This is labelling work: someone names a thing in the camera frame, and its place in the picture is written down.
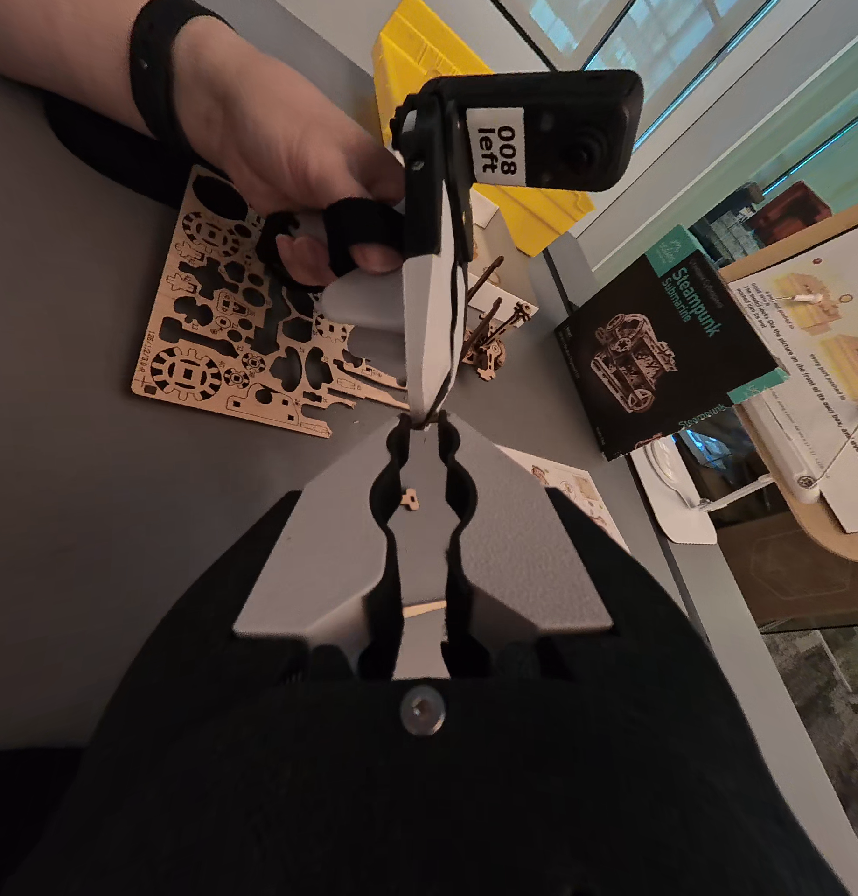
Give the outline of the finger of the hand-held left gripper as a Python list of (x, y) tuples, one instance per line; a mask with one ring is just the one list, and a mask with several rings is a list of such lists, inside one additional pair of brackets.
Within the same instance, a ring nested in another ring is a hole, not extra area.
[(434, 398), (434, 416), (438, 416), (448, 396), (453, 390), (460, 366), (460, 356), (464, 346), (464, 336), (468, 305), (467, 267), (454, 262), (449, 279), (449, 321), (442, 329), (441, 381)]
[(449, 279), (457, 262), (453, 220), (446, 186), (442, 186), (441, 243), (437, 253), (414, 256), (403, 266), (405, 364), (410, 418), (434, 412), (441, 381), (442, 329), (449, 321)]

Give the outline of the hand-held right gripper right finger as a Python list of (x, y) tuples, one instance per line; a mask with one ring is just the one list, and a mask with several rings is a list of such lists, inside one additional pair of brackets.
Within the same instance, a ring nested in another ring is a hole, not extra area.
[(454, 414), (437, 422), (445, 499), (451, 678), (490, 676), (509, 645), (608, 632), (613, 620), (546, 488)]

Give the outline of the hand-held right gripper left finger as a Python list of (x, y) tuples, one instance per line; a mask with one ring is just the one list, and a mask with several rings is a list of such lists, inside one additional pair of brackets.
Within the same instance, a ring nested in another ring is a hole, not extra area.
[(392, 677), (404, 617), (390, 520), (410, 435), (402, 414), (300, 492), (233, 633), (336, 647), (361, 678)]

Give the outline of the laser-cut wooden parts sheet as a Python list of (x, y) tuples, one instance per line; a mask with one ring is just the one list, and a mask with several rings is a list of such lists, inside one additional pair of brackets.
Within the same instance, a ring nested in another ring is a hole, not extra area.
[(319, 409), (368, 399), (406, 411), (405, 387), (348, 343), (320, 287), (267, 262), (280, 216), (263, 218), (232, 182), (194, 165), (132, 392), (187, 409), (327, 439)]

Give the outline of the person's left forearm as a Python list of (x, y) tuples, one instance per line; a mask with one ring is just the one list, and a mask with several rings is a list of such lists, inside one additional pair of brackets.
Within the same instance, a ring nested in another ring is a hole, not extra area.
[(144, 1), (0, 1), (0, 74), (150, 136), (132, 96), (130, 39)]

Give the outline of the wooden gear model assembly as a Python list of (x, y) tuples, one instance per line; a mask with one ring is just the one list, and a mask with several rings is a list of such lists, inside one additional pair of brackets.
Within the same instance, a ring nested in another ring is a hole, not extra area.
[(500, 306), (500, 300), (497, 300), (490, 311), (484, 314), (469, 307), (469, 299), (501, 263), (502, 258), (500, 257), (492, 263), (484, 275), (481, 275), (473, 289), (468, 286), (466, 329), (460, 363), (472, 367), (484, 382), (495, 379), (505, 363), (505, 336), (512, 330), (521, 328), (533, 318), (528, 317), (523, 306), (517, 305), (509, 319), (503, 322), (496, 321), (494, 316)]

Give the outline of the black model kit box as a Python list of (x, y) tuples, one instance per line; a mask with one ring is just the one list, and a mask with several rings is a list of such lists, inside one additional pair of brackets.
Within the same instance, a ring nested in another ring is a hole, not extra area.
[(790, 377), (701, 243), (680, 225), (555, 335), (607, 461)]

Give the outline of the white cardboard tray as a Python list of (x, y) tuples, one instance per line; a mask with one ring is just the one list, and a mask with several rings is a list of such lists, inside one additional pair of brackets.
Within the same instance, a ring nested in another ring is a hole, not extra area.
[(517, 305), (523, 306), (528, 317), (537, 314), (535, 291), (528, 272), (530, 257), (522, 252), (510, 234), (501, 210), (490, 211), (490, 204), (479, 208), (473, 228), (473, 259), (468, 266), (468, 286), (473, 289), (498, 258), (502, 263), (469, 299), (469, 307), (476, 312), (487, 313), (500, 300), (495, 320), (509, 319)]

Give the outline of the illustrated instruction booklet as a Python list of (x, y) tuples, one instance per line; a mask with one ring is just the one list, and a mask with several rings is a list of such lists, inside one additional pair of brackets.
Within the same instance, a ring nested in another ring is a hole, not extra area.
[(555, 487), (561, 491), (622, 549), (629, 553), (628, 544), (587, 471), (500, 444), (498, 448), (521, 468), (535, 476), (544, 487)]

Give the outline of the yellow plastic bin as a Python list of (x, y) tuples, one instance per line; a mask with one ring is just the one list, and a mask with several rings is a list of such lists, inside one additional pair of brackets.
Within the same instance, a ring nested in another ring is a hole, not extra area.
[[(490, 74), (481, 60), (441, 17), (421, 1), (403, 1), (378, 33), (371, 51), (382, 141), (391, 149), (390, 120), (397, 107), (442, 75)], [(516, 247), (529, 256), (543, 252), (594, 210), (587, 193), (475, 185), (474, 224), (485, 228), (502, 213)]]

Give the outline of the grey framed window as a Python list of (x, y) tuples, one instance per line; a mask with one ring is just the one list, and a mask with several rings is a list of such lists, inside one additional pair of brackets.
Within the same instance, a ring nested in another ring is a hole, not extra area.
[(627, 69), (645, 104), (635, 151), (649, 167), (793, 28), (827, 12), (828, 25), (858, 2), (519, 1), (492, 5), (552, 71)]

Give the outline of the instruction poster board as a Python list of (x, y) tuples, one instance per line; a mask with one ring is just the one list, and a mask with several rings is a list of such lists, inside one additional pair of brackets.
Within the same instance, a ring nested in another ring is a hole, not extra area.
[(721, 275), (788, 373), (739, 418), (804, 532), (858, 563), (858, 204)]

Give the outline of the black wristband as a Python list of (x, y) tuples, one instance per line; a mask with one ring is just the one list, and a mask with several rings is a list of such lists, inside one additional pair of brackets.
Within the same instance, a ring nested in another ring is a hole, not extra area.
[(197, 18), (229, 22), (195, 1), (150, 1), (133, 21), (129, 42), (132, 98), (154, 139), (189, 158), (196, 153), (181, 127), (174, 104), (174, 42)]

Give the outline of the white rounded base plate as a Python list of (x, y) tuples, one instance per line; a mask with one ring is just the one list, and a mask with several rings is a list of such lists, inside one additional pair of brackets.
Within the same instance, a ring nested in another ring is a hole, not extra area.
[(713, 546), (716, 530), (673, 435), (650, 440), (629, 455), (656, 521), (669, 541)]

